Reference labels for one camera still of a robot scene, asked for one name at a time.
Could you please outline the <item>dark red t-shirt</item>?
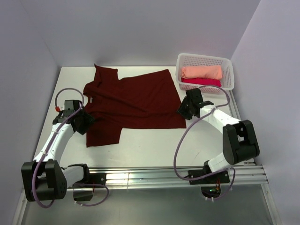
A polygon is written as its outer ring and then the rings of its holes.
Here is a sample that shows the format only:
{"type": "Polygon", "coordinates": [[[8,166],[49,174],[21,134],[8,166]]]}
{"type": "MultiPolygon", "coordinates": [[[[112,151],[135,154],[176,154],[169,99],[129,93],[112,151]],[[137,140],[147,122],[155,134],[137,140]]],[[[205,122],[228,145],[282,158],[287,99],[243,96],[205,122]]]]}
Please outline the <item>dark red t-shirt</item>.
{"type": "Polygon", "coordinates": [[[86,146],[118,144],[123,128],[186,128],[177,110],[181,100],[168,69],[118,78],[118,70],[95,66],[94,80],[85,85],[85,111],[95,122],[86,133],[86,146]]]}

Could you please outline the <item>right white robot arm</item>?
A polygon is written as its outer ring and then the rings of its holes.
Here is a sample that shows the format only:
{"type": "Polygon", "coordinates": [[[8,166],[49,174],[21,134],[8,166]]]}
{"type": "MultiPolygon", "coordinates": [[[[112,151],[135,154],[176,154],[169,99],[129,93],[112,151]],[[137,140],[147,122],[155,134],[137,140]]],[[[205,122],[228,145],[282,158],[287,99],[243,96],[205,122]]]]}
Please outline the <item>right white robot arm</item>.
{"type": "Polygon", "coordinates": [[[222,153],[208,160],[206,162],[208,168],[203,171],[203,178],[209,183],[219,177],[219,172],[260,154],[253,123],[249,120],[239,120],[220,110],[220,107],[229,105],[230,97],[222,88],[219,90],[225,93],[227,99],[225,104],[216,105],[211,101],[204,101],[201,89],[195,88],[186,91],[186,96],[177,110],[185,119],[196,117],[197,120],[186,129],[180,139],[174,155],[174,167],[185,136],[197,122],[206,121],[222,134],[222,153]]]}

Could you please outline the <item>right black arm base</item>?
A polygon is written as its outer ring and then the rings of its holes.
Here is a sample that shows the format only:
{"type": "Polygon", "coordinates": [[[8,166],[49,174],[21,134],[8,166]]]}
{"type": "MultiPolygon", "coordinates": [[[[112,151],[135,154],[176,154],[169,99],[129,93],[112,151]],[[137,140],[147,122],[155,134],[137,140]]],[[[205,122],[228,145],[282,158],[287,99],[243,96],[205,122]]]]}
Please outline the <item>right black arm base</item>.
{"type": "MultiPolygon", "coordinates": [[[[203,168],[199,170],[188,170],[188,175],[185,178],[197,178],[200,176],[204,176],[209,174],[210,169],[203,168]]],[[[202,195],[206,200],[215,200],[216,198],[221,196],[222,188],[221,184],[229,184],[230,178],[229,173],[227,171],[222,171],[218,174],[214,174],[212,176],[200,179],[189,181],[190,185],[200,185],[200,190],[202,195]]]]}

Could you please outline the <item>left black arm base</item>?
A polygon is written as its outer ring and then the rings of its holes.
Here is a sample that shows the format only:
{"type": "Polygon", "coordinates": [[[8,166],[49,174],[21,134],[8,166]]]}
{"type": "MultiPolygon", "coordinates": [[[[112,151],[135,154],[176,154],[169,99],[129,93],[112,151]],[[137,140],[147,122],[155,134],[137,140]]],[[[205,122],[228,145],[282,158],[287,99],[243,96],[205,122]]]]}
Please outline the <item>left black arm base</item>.
{"type": "Polygon", "coordinates": [[[76,182],[73,188],[73,200],[76,203],[82,203],[83,205],[94,205],[91,203],[92,198],[95,195],[97,188],[105,191],[105,197],[101,201],[103,202],[107,197],[109,191],[106,187],[106,174],[105,173],[91,173],[85,181],[76,182]]]}

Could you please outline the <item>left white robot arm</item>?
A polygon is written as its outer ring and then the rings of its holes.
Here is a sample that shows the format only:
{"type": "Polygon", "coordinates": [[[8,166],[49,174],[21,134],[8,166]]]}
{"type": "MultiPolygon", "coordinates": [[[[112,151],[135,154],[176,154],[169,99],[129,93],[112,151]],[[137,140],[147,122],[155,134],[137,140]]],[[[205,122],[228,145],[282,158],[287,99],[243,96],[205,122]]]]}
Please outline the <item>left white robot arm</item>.
{"type": "Polygon", "coordinates": [[[52,122],[44,147],[33,161],[25,162],[21,167],[25,196],[29,202],[60,200],[73,184],[86,187],[91,183],[86,164],[73,164],[63,169],[60,160],[73,134],[85,134],[93,122],[82,101],[65,101],[64,109],[52,122]]]}

